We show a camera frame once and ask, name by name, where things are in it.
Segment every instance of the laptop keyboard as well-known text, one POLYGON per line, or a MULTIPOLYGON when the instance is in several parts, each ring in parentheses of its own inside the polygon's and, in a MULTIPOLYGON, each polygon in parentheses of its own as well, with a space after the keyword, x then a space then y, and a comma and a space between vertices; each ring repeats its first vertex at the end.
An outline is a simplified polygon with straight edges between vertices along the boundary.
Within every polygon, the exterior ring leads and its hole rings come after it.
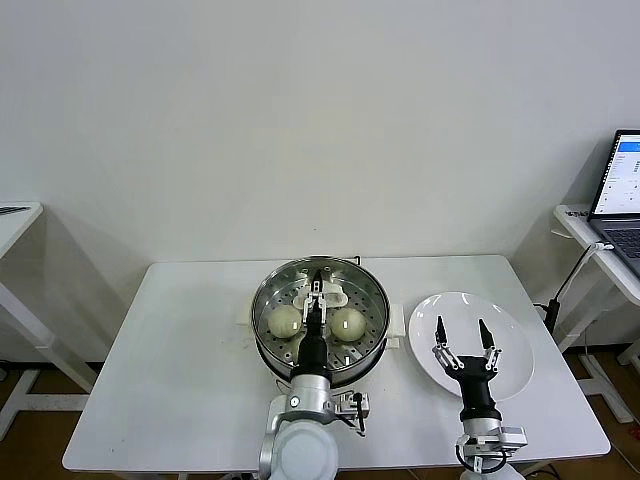
POLYGON ((629 258, 640 258, 640 228, 629 230, 605 230, 615 246, 629 258))

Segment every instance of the desk leg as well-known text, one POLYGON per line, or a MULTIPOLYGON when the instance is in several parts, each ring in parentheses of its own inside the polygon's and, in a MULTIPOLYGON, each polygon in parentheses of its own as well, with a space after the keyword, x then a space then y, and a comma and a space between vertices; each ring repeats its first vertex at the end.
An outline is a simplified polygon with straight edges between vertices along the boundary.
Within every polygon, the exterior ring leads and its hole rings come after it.
POLYGON ((533 465, 529 465, 528 467, 518 470, 518 473, 523 477, 526 477, 527 475, 532 475, 542 470, 544 467, 546 467, 550 463, 551 463, 551 460, 543 460, 541 462, 536 462, 533 465))
POLYGON ((36 349, 76 382, 91 392, 97 374, 47 328, 7 287, 0 283, 0 305, 12 318, 9 323, 36 349))
POLYGON ((633 342, 630 347, 618 355, 618 362, 620 365, 631 364, 633 368, 640 373, 640 359, 638 359, 638 355, 640 355, 640 340, 633 342))
POLYGON ((600 316, 605 306, 613 310, 626 301, 608 278, 598 280, 567 317, 556 326, 553 339, 558 345, 558 350, 564 352, 569 348, 600 316))
POLYGON ((84 409, 89 395, 30 394, 29 390, 38 378, 38 373, 38 370, 26 370, 0 410, 0 441, 4 439, 20 411, 81 412, 84 409))
POLYGON ((613 387, 611 380, 609 380, 609 377, 600 366, 598 360, 596 360, 593 355, 580 355, 578 358, 592 377, 578 380, 578 385, 580 385, 582 393, 584 393, 585 396, 602 395, 607 406, 618 420, 618 423, 633 422, 629 408, 613 387))

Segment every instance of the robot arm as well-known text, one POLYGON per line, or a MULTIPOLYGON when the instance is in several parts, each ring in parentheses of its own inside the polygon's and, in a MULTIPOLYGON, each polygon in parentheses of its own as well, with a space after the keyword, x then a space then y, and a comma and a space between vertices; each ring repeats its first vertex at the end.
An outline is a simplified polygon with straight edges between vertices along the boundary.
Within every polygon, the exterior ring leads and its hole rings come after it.
POLYGON ((502 426, 502 415, 489 390, 489 381, 498 374, 502 350, 496 348, 482 319, 479 324, 484 356, 455 355, 447 344, 442 317, 438 317, 433 353, 462 393, 464 435, 456 443, 456 457, 470 472, 486 475, 502 469, 514 452, 527 445, 527 437, 521 427, 502 426))
POLYGON ((325 320, 326 302, 318 272, 304 303, 302 321, 307 332, 298 349, 298 364, 291 371, 291 390, 276 397, 269 407, 258 467, 262 480, 333 479, 338 470, 338 447, 324 425, 341 420, 364 436, 364 419, 369 415, 367 394, 331 395, 325 320))

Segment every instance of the steamed bun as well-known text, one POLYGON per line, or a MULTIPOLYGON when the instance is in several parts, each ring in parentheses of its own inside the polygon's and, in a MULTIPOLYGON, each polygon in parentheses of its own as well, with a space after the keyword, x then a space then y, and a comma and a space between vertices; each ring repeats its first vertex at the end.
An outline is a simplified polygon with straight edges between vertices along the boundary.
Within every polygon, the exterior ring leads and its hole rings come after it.
POLYGON ((269 315, 267 325, 273 336, 291 338, 302 327, 302 314, 292 305, 280 305, 269 315))
POLYGON ((367 326, 367 319, 354 308, 341 308, 329 320, 331 332, 338 340, 355 342, 362 335, 367 326))

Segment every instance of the white desk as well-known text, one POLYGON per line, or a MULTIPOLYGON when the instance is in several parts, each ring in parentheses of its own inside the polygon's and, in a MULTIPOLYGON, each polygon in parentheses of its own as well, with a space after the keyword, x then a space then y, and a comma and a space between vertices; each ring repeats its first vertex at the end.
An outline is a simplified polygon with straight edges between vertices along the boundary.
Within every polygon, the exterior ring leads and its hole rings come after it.
MULTIPOLYGON (((559 205, 554 211, 555 217, 567 229, 573 238, 586 248, 601 241, 600 236, 587 223, 589 205, 559 205)), ((604 309, 614 310, 627 300, 640 305, 640 279, 620 260, 612 251, 598 252, 593 257, 604 276, 584 294, 580 302, 559 323, 553 333, 553 338, 560 351, 569 348, 576 339, 591 325, 604 309)), ((640 372, 640 341, 618 356, 620 363, 632 363, 640 372)), ((606 373, 598 364, 595 357, 580 356, 580 361, 593 377, 580 380, 580 386, 585 395, 603 395, 619 422, 633 421, 629 409, 624 401, 611 386, 606 373)))
MULTIPOLYGON (((42 213, 36 202, 0 203, 5 206, 26 206, 29 210, 0 216, 0 259, 42 213)), ((10 314, 9 323, 42 355, 54 363, 69 378, 87 392, 96 373, 64 345, 13 293, 0 283, 0 305, 10 314)), ((38 377, 37 370, 25 371, 0 411, 0 440, 21 410, 81 411, 87 395, 31 395, 29 390, 38 377)))
MULTIPOLYGON (((250 330, 247 295, 283 261, 152 265, 63 458, 70 470, 255 471, 269 402, 279 394, 250 330)), ((520 321, 536 367, 498 405, 523 426, 517 461, 602 455, 609 442, 505 258, 372 258, 362 265, 407 318, 446 290, 481 295, 520 321)), ((404 345, 355 385, 371 398, 366 438, 331 425, 340 468, 457 465, 462 403, 419 370, 404 345)))

